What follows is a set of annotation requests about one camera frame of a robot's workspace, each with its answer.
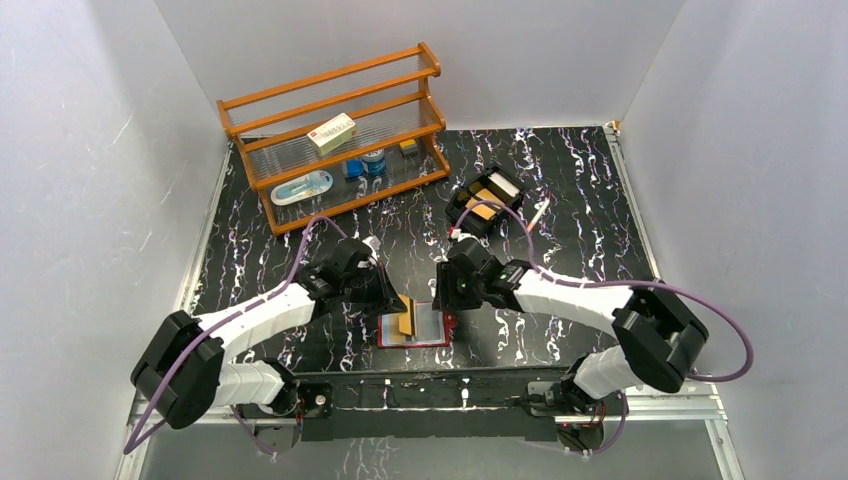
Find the gold credit card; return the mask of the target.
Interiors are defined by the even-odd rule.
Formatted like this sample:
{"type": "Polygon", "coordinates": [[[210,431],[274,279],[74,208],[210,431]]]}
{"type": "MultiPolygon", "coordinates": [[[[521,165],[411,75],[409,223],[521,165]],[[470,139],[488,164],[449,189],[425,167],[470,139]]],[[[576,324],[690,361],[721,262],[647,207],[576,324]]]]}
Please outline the gold credit card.
{"type": "Polygon", "coordinates": [[[400,330],[398,317],[386,316],[381,324],[381,341],[384,348],[394,348],[407,341],[407,335],[400,330]]]}
{"type": "Polygon", "coordinates": [[[397,314],[396,332],[398,334],[414,337],[416,335],[416,302],[406,295],[400,295],[405,311],[397,314]]]}

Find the red card holder wallet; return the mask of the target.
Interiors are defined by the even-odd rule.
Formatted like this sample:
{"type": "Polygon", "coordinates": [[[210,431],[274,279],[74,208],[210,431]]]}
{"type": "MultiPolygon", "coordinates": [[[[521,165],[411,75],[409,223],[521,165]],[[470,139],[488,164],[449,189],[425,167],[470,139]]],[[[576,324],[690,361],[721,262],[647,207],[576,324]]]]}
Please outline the red card holder wallet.
{"type": "Polygon", "coordinates": [[[416,335],[414,337],[407,336],[407,341],[403,345],[384,348],[381,341],[381,324],[386,316],[397,317],[397,314],[383,315],[379,319],[377,345],[381,349],[446,347],[451,344],[453,331],[457,326],[457,324],[444,325],[437,313],[433,311],[430,303],[416,302],[416,335]]]}

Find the black plastic card tray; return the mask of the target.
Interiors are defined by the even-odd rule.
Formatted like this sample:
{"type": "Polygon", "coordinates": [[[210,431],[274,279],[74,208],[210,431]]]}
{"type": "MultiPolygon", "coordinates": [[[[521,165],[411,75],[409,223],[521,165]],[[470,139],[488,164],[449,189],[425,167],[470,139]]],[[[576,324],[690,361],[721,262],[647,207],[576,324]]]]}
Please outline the black plastic card tray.
{"type": "Polygon", "coordinates": [[[468,179],[452,194],[445,207],[445,214],[452,225],[459,223],[462,231],[475,236],[487,235],[508,216],[503,206],[516,210],[522,205],[527,191],[526,184],[515,173],[500,164],[492,164],[468,179]],[[515,184],[520,193],[509,199],[500,198],[497,190],[491,191],[488,177],[494,172],[515,184]]]}

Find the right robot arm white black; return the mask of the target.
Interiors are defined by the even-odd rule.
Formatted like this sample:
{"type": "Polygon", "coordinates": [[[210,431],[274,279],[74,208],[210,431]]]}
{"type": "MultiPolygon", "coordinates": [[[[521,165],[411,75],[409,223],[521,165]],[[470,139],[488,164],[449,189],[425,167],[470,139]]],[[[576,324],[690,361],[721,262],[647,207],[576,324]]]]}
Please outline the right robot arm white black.
{"type": "Polygon", "coordinates": [[[662,282],[600,287],[555,278],[529,262],[503,263],[475,238],[454,243],[436,267],[435,309],[458,313],[488,304],[495,309],[546,314],[614,337],[616,346],[572,365],[546,401],[563,400],[590,413],[607,395],[647,385],[676,393],[709,333],[662,282]]]}

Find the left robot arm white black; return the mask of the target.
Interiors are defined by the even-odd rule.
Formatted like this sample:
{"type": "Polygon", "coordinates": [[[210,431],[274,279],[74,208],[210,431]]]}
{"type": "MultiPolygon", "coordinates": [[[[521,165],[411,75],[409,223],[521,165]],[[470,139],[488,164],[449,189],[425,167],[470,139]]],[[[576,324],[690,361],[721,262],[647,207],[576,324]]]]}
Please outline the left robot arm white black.
{"type": "Polygon", "coordinates": [[[300,268],[282,291],[260,294],[217,312],[167,316],[134,367],[130,381],[174,429],[209,409],[256,405],[275,416],[310,406],[307,387],[276,360],[237,357],[271,337],[357,304],[370,315],[407,306],[378,259],[379,240],[343,238],[321,260],[300,268]]]}

